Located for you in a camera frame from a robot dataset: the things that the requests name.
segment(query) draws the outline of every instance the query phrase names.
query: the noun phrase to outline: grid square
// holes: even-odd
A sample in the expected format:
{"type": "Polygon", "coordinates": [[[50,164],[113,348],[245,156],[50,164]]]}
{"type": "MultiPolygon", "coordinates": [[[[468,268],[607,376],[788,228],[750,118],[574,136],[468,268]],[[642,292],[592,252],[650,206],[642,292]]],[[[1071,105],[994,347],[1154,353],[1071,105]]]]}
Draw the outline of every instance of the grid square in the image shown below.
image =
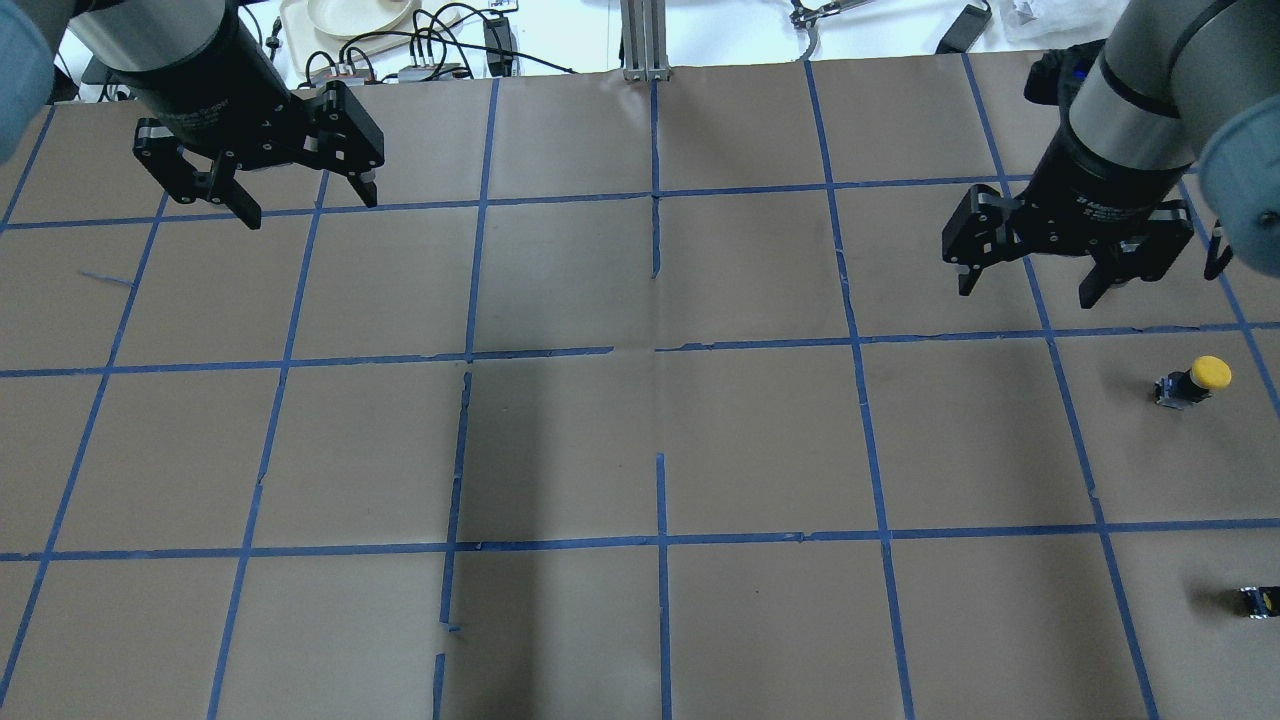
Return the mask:
{"type": "Polygon", "coordinates": [[[460,553],[440,716],[660,716],[657,555],[460,553]]]}
{"type": "Polygon", "coordinates": [[[836,182],[996,173],[959,55],[814,63],[813,76],[836,182]]]}
{"type": "Polygon", "coordinates": [[[430,717],[442,555],[253,559],[221,720],[430,717]]]}
{"type": "Polygon", "coordinates": [[[1239,616],[1242,585],[1274,584],[1280,532],[1111,538],[1161,717],[1275,717],[1280,625],[1239,616]]]}
{"type": "Polygon", "coordinates": [[[648,199],[490,208],[476,350],[652,348],[648,199]]]}
{"type": "Polygon", "coordinates": [[[100,380],[0,380],[0,552],[45,550],[100,380]]]}
{"type": "Polygon", "coordinates": [[[893,543],[920,720],[1146,717],[1097,536],[893,543]]]}
{"type": "Polygon", "coordinates": [[[672,533],[876,528],[849,347],[658,356],[672,533]]]}
{"type": "Polygon", "coordinates": [[[474,372],[461,539],[655,532],[652,354],[493,360],[474,372]]]}
{"type": "Polygon", "coordinates": [[[1280,380],[1280,331],[1254,331],[1253,338],[1262,352],[1262,361],[1267,364],[1271,382],[1280,380]]]}
{"type": "Polygon", "coordinates": [[[1039,329],[1027,273],[984,272],[960,297],[955,265],[942,261],[942,227],[968,186],[873,187],[836,193],[858,332],[940,334],[1039,329]]]}
{"type": "Polygon", "coordinates": [[[1280,516],[1280,421],[1239,333],[1059,341],[1097,496],[1111,521],[1280,516]],[[1152,386],[1216,355],[1231,387],[1185,411],[1152,386]]]}
{"type": "MultiPolygon", "coordinates": [[[[1187,183],[1187,193],[1192,197],[1193,210],[1199,214],[1204,232],[1212,232],[1213,223],[1217,222],[1217,213],[1208,206],[1204,195],[1201,193],[1199,177],[1185,176],[1183,182],[1187,183]]],[[[1204,238],[1197,233],[1187,251],[1199,256],[1197,250],[1203,242],[1204,238]]],[[[1231,283],[1231,292],[1235,293],[1235,300],[1240,304],[1245,319],[1251,323],[1280,323],[1280,281],[1249,268],[1240,259],[1235,259],[1230,264],[1225,277],[1231,283]]]]}
{"type": "Polygon", "coordinates": [[[163,223],[120,345],[120,364],[276,360],[310,218],[163,223]]]}
{"type": "Polygon", "coordinates": [[[0,562],[0,648],[18,634],[38,562],[0,562]]]}
{"type": "Polygon", "coordinates": [[[1000,160],[1011,176],[1036,172],[1059,126],[1057,106],[1036,105],[1023,97],[1032,65],[1044,53],[977,53],[969,55],[982,92],[1000,160]]]}
{"type": "MultiPolygon", "coordinates": [[[[383,131],[387,164],[378,168],[378,202],[480,197],[485,119],[493,81],[415,82],[352,88],[383,131]],[[449,122],[442,115],[460,122],[449,122]]],[[[364,205],[351,184],[330,178],[325,205],[364,205]]]]}
{"type": "Polygon", "coordinates": [[[27,169],[27,160],[36,147],[36,138],[40,137],[40,129],[45,127],[47,115],[47,108],[41,108],[36,113],[36,117],[27,123],[27,132],[22,133],[22,138],[13,150],[13,156],[9,158],[8,163],[0,164],[0,218],[9,210],[9,202],[18,190],[18,182],[22,181],[22,173],[27,169]]]}
{"type": "Polygon", "coordinates": [[[133,131],[150,114],[142,102],[59,105],[10,222],[155,215],[163,191],[133,156],[133,131]]]}
{"type": "Polygon", "coordinates": [[[680,68],[658,108],[663,190],[823,182],[800,63],[680,68]]]}
{"type": "Polygon", "coordinates": [[[649,192],[650,132],[649,83],[622,70],[503,79],[489,196],[649,192]]]}
{"type": "Polygon", "coordinates": [[[672,547],[673,715],[901,717],[879,551],[672,547]]]}
{"type": "Polygon", "coordinates": [[[5,231],[0,243],[0,368],[105,364],[129,288],[84,277],[81,270],[132,283],[150,229],[5,231]]]}
{"type": "Polygon", "coordinates": [[[443,542],[461,364],[294,368],[259,546],[443,542]]]}
{"type": "Polygon", "coordinates": [[[5,717],[204,717],[234,559],[49,566],[5,717]]]}
{"type": "Polygon", "coordinates": [[[275,370],[113,377],[58,550],[239,547],[275,370]]]}
{"type": "Polygon", "coordinates": [[[476,210],[325,215],[296,357],[466,350],[476,210]]]}
{"type": "Polygon", "coordinates": [[[847,337],[822,192],[662,202],[658,345],[847,337]]]}
{"type": "Polygon", "coordinates": [[[1092,523],[1042,340],[863,348],[895,528],[1092,523]]]}

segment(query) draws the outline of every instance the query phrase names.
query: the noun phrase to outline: electrical connector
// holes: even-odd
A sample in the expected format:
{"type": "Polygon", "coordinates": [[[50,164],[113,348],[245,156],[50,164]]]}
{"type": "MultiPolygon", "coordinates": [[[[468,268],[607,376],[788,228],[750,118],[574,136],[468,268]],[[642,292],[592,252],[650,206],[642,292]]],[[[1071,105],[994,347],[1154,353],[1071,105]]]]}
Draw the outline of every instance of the electrical connector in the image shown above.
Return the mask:
{"type": "Polygon", "coordinates": [[[319,87],[329,82],[330,79],[335,79],[346,85],[347,87],[358,87],[361,85],[369,85],[370,82],[372,82],[374,77],[367,67],[361,68],[358,65],[348,65],[347,63],[338,63],[337,68],[332,67],[320,68],[311,78],[311,82],[315,83],[316,87],[319,87]]]}
{"type": "MultiPolygon", "coordinates": [[[[489,47],[506,50],[507,53],[511,53],[516,49],[516,41],[511,36],[511,20],[507,19],[507,15],[499,15],[493,19],[485,18],[484,44],[489,47]]],[[[512,69],[516,64],[515,56],[493,51],[489,51],[486,55],[489,60],[490,76],[511,77],[512,69]]]]}
{"type": "Polygon", "coordinates": [[[461,63],[444,63],[444,65],[408,65],[396,73],[396,79],[404,82],[422,82],[428,79],[456,79],[467,77],[466,68],[461,63]]]}

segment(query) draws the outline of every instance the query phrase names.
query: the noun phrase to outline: metal post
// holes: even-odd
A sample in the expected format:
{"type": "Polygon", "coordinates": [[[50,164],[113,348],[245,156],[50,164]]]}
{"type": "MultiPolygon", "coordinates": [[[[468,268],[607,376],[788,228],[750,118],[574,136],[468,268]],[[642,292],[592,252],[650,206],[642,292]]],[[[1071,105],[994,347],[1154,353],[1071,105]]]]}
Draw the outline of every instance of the metal post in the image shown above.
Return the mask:
{"type": "Polygon", "coordinates": [[[630,82],[671,78],[667,0],[622,0],[622,76],[630,82]]]}

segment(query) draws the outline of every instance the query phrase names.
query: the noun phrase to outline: yellow button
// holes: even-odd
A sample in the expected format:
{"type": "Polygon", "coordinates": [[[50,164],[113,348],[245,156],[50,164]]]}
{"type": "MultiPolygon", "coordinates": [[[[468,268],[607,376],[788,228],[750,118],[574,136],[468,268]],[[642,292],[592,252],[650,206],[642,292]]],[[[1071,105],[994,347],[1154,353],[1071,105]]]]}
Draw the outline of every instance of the yellow button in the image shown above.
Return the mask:
{"type": "Polygon", "coordinates": [[[1231,384],[1231,368],[1212,355],[1202,355],[1192,363],[1192,382],[1208,391],[1225,389],[1231,384]]]}

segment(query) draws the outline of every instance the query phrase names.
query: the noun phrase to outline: plastic bag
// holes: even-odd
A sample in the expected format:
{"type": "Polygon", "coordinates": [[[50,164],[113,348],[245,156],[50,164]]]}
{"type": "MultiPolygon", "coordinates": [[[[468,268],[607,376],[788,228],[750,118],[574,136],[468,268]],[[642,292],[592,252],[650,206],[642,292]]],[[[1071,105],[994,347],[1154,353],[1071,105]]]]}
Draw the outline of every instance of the plastic bag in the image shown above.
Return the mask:
{"type": "Polygon", "coordinates": [[[1030,40],[1098,24],[1114,0],[1001,0],[1005,37],[1030,40]]]}

